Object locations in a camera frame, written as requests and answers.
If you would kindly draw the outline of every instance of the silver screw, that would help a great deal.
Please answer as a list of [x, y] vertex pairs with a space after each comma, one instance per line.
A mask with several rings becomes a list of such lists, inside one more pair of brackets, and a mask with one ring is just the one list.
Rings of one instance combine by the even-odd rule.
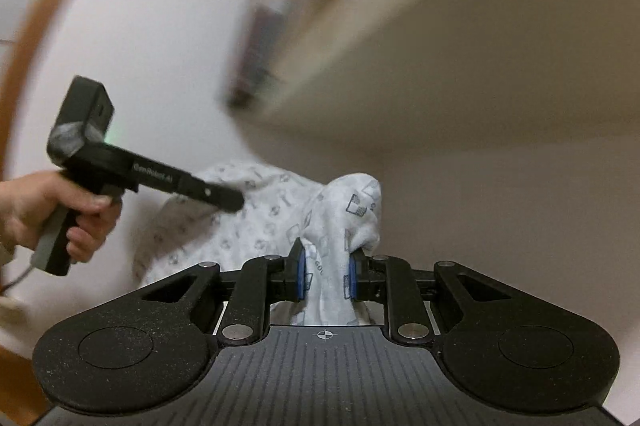
[[228, 340], [245, 340], [252, 333], [254, 329], [247, 325], [229, 325], [222, 329], [222, 335]]
[[420, 323], [405, 323], [398, 327], [398, 334], [408, 340], [420, 340], [429, 334], [429, 328]]

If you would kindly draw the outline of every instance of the fingernail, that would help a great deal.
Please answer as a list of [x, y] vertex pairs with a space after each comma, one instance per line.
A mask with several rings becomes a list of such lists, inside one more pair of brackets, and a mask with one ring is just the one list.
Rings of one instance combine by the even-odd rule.
[[107, 207], [111, 205], [111, 197], [107, 195], [101, 195], [99, 197], [95, 197], [95, 205], [100, 205], [101, 207]]

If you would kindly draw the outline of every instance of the white fabric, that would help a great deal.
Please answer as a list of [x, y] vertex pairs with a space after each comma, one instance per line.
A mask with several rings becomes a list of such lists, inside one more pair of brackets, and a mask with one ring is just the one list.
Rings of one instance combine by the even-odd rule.
[[145, 232], [134, 269], [141, 285], [201, 261], [235, 270], [250, 258], [287, 255], [297, 237], [305, 246], [306, 298], [278, 303], [273, 323], [306, 326], [368, 325], [362, 303], [350, 299], [349, 255], [379, 240], [380, 185], [364, 173], [326, 186], [295, 173], [254, 163], [220, 165], [199, 175], [236, 187], [244, 208], [236, 214], [173, 197]]

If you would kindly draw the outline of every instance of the gray ribbed surface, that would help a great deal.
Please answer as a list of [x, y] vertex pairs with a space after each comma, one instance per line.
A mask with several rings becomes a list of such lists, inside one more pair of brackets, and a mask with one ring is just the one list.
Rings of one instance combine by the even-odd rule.
[[378, 327], [271, 327], [257, 345], [227, 348], [199, 385], [159, 409], [121, 418], [56, 408], [39, 426], [441, 425], [612, 426], [592, 408], [528, 417], [477, 403], [431, 354], [388, 342]]

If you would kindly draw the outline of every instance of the device handle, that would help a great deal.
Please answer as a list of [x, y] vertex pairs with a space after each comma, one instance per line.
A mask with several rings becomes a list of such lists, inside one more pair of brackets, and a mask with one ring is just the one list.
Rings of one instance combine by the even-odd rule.
[[[124, 193], [121, 187], [104, 184], [99, 190], [100, 195], [109, 195], [113, 200], [119, 199]], [[35, 251], [31, 255], [31, 265], [55, 276], [66, 276], [69, 272], [71, 257], [66, 252], [68, 239], [66, 232], [76, 225], [78, 212], [58, 205], [46, 219], [42, 234]]]

